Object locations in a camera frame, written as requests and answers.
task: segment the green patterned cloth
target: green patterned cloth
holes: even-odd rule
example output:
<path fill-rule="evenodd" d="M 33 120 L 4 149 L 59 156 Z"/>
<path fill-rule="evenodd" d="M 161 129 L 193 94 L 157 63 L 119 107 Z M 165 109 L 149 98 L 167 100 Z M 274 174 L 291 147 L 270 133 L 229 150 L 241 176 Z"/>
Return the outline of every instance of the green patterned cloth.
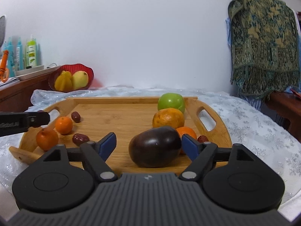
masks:
<path fill-rule="evenodd" d="M 293 11 L 281 0 L 232 0 L 231 83 L 241 94 L 265 97 L 298 86 L 298 31 Z"/>

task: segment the red bowl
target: red bowl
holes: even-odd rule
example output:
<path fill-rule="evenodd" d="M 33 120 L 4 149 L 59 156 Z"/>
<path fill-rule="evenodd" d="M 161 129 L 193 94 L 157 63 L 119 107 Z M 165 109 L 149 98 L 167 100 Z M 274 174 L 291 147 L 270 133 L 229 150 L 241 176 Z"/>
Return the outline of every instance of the red bowl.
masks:
<path fill-rule="evenodd" d="M 65 64 L 63 66 L 61 66 L 60 68 L 58 68 L 56 71 L 52 72 L 51 75 L 49 76 L 48 79 L 48 85 L 49 87 L 53 90 L 53 91 L 57 91 L 55 90 L 55 80 L 58 78 L 58 76 L 61 74 L 61 72 L 65 70 L 65 71 L 69 71 L 72 75 L 77 72 L 77 71 L 85 71 L 88 74 L 89 77 L 89 81 L 87 86 L 76 89 L 77 90 L 86 90 L 90 87 L 93 79 L 94 79 L 94 73 L 93 70 L 87 66 L 84 66 L 83 64 Z"/>

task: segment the white wall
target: white wall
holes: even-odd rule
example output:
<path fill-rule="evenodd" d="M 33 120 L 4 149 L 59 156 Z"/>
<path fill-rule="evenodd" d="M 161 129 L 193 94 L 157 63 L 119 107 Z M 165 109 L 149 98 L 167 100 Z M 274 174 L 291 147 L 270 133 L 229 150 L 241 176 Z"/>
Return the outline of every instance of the white wall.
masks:
<path fill-rule="evenodd" d="M 33 34 L 43 64 L 83 63 L 105 86 L 233 91 L 231 0 L 0 0 L 7 38 Z M 301 10 L 301 0 L 285 0 Z"/>

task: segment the eggplant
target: eggplant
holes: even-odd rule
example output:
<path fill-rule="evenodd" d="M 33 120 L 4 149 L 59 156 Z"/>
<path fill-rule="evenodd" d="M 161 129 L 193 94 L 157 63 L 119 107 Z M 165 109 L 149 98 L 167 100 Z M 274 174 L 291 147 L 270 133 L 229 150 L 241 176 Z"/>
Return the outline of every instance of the eggplant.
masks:
<path fill-rule="evenodd" d="M 169 126 L 152 128 L 132 138 L 128 151 L 139 167 L 166 167 L 180 153 L 181 138 Z"/>

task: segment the green apple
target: green apple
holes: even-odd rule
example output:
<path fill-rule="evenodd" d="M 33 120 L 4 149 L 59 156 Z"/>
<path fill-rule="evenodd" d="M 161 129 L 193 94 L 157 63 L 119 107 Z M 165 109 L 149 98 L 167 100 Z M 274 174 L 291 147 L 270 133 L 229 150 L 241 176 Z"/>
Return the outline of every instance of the green apple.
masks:
<path fill-rule="evenodd" d="M 182 95 L 172 92 L 163 94 L 158 101 L 158 110 L 167 108 L 175 108 L 184 113 L 185 101 Z"/>

